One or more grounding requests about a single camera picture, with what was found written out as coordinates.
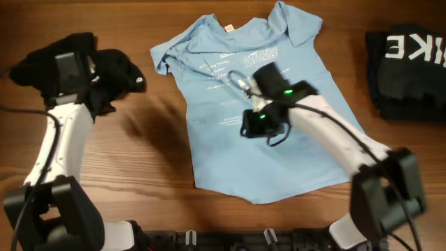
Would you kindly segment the light blue t-shirt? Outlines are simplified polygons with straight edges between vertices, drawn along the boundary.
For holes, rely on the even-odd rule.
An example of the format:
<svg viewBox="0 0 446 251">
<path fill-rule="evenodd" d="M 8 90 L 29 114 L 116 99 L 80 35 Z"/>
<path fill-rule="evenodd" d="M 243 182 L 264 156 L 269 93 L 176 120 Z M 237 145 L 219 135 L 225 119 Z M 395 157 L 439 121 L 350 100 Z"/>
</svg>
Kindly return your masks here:
<svg viewBox="0 0 446 251">
<path fill-rule="evenodd" d="M 314 49 L 322 19 L 277 2 L 265 19 L 226 31 L 204 15 L 170 41 L 152 48 L 157 73 L 173 75 L 187 103 L 187 133 L 198 188 L 268 204 L 347 182 L 337 161 L 312 136 L 292 130 L 275 147 L 240 135 L 251 106 L 227 73 L 251 75 L 274 62 L 292 82 L 314 86 L 352 125 L 357 119 Z"/>
</svg>

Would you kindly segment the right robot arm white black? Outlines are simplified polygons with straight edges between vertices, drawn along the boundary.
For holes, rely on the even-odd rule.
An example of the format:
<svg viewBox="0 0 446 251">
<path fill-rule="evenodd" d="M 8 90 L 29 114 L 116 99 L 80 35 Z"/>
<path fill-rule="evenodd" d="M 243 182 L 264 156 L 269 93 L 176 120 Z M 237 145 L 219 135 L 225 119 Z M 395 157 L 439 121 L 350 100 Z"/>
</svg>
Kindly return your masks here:
<svg viewBox="0 0 446 251">
<path fill-rule="evenodd" d="M 350 208 L 325 229 L 295 231 L 300 250 L 386 250 L 388 238 L 408 225 L 422 247 L 414 220 L 427 210 L 417 158 L 406 148 L 392 150 L 354 128 L 306 81 L 290 83 L 274 63 L 251 77 L 232 70 L 229 81 L 252 99 L 240 134 L 284 142 L 292 129 L 310 134 L 351 178 Z"/>
</svg>

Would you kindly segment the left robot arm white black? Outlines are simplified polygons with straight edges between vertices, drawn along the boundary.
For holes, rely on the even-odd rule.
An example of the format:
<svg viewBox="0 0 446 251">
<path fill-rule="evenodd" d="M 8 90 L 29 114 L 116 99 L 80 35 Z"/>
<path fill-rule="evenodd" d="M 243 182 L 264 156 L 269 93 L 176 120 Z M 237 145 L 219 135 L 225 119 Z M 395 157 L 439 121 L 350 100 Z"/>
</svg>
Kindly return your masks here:
<svg viewBox="0 0 446 251">
<path fill-rule="evenodd" d="M 39 114 L 47 126 L 39 156 L 23 186 L 3 208 L 14 229 L 11 250 L 135 250 L 130 222 L 105 222 L 78 183 L 86 140 L 93 127 L 83 103 L 94 65 L 69 52 L 55 57 L 59 93 Z"/>
</svg>

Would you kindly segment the folded black shirt white letters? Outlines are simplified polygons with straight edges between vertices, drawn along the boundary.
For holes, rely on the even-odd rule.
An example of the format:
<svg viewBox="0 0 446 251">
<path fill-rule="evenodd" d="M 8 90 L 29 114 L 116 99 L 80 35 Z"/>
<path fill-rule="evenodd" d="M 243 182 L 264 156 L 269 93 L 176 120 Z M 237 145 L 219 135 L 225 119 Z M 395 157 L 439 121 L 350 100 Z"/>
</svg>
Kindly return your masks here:
<svg viewBox="0 0 446 251">
<path fill-rule="evenodd" d="M 445 35 L 398 24 L 365 35 L 369 94 L 380 117 L 445 121 Z"/>
</svg>

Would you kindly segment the crumpled black garment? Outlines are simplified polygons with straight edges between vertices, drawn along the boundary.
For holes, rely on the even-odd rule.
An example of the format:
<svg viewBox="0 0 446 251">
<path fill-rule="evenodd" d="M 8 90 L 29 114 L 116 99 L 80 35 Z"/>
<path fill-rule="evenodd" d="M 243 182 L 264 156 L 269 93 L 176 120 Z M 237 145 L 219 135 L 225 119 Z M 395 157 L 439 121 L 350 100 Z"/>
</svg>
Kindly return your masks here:
<svg viewBox="0 0 446 251">
<path fill-rule="evenodd" d="M 40 91 L 45 109 L 56 106 L 61 96 L 75 95 L 93 118 L 116 110 L 112 102 L 127 93 L 146 90 L 140 69 L 120 50 L 97 49 L 91 32 L 73 33 L 29 53 L 10 70 L 10 78 L 20 86 Z"/>
</svg>

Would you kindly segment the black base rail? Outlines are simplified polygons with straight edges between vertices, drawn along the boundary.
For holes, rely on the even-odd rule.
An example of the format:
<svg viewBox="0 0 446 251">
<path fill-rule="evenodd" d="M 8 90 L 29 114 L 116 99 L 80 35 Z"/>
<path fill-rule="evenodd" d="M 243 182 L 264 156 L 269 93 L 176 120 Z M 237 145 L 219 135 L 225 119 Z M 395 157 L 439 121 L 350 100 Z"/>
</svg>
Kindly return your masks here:
<svg viewBox="0 0 446 251">
<path fill-rule="evenodd" d="M 255 232 L 147 231 L 149 250 L 171 251 L 336 251 L 326 229 Z"/>
</svg>

